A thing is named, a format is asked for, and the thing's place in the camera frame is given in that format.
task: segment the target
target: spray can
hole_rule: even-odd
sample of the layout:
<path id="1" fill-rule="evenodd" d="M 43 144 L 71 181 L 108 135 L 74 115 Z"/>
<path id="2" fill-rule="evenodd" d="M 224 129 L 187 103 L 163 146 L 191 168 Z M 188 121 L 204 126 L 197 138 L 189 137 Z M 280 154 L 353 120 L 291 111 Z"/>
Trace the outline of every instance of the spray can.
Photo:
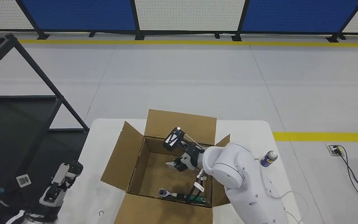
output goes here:
<path id="1" fill-rule="evenodd" d="M 268 151 L 267 154 L 260 160 L 260 163 L 262 166 L 268 167 L 276 160 L 277 154 L 274 151 Z"/>

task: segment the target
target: cardboard box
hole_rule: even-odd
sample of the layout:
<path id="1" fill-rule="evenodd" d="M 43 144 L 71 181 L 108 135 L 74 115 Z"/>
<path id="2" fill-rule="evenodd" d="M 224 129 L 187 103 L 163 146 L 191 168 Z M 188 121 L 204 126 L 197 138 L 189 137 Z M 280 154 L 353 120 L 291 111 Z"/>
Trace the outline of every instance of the cardboard box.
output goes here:
<path id="1" fill-rule="evenodd" d="M 216 118 L 149 110 L 144 135 L 125 122 L 101 180 L 126 191 L 115 224 L 174 224 L 213 222 L 212 208 L 229 203 L 224 187 L 208 176 L 201 196 L 206 204 L 186 203 L 158 196 L 160 188 L 188 194 L 198 171 L 179 172 L 165 166 L 183 154 L 178 148 L 170 152 L 163 140 L 174 127 L 181 127 L 199 144 L 213 146 Z M 225 146 L 226 136 L 217 145 Z"/>

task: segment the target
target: white pegboard wall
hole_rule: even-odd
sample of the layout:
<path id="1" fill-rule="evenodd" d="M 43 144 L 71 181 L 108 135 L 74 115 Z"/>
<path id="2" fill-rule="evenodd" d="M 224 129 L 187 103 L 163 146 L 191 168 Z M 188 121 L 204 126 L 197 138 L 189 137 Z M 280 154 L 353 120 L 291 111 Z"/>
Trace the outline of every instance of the white pegboard wall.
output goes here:
<path id="1" fill-rule="evenodd" d="M 0 0 L 0 30 L 33 29 L 15 0 Z"/>
<path id="2" fill-rule="evenodd" d="M 358 32 L 358 13 L 352 18 L 343 32 Z"/>
<path id="3" fill-rule="evenodd" d="M 236 31 L 244 0 L 135 0 L 141 30 Z"/>

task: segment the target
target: box flap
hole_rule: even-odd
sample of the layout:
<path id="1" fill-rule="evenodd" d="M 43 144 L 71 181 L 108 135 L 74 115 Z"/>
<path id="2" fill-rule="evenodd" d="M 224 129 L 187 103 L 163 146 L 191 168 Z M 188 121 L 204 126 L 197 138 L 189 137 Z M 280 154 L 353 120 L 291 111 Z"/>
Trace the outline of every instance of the box flap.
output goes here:
<path id="1" fill-rule="evenodd" d="M 230 201 L 225 194 L 224 186 L 213 178 L 213 207 L 229 204 Z"/>
<path id="2" fill-rule="evenodd" d="M 216 146 L 224 147 L 229 143 L 230 143 L 230 134 L 228 134 L 225 138 L 223 138 L 220 142 L 218 142 Z"/>
<path id="3" fill-rule="evenodd" d="M 224 147 L 230 142 L 230 134 L 223 138 L 216 146 Z M 225 194 L 224 186 L 213 178 L 213 207 L 229 204 L 230 201 Z"/>
<path id="4" fill-rule="evenodd" d="M 210 224 L 211 208 L 126 194 L 114 224 Z"/>
<path id="5" fill-rule="evenodd" d="M 175 127 L 198 143 L 215 144 L 216 118 L 162 110 L 149 110 L 144 135 L 166 138 Z"/>
<path id="6" fill-rule="evenodd" d="M 101 181 L 127 191 L 143 138 L 128 122 L 124 122 Z"/>

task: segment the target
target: blue partition panel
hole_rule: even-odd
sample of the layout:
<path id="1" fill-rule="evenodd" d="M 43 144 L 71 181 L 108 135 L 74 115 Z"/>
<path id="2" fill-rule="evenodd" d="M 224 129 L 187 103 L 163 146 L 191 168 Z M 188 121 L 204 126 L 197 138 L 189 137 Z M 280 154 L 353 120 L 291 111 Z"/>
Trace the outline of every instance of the blue partition panel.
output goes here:
<path id="1" fill-rule="evenodd" d="M 337 32 L 358 0 L 250 0 L 242 31 Z"/>
<path id="2" fill-rule="evenodd" d="M 135 30 L 130 0 L 22 0 L 42 30 Z"/>

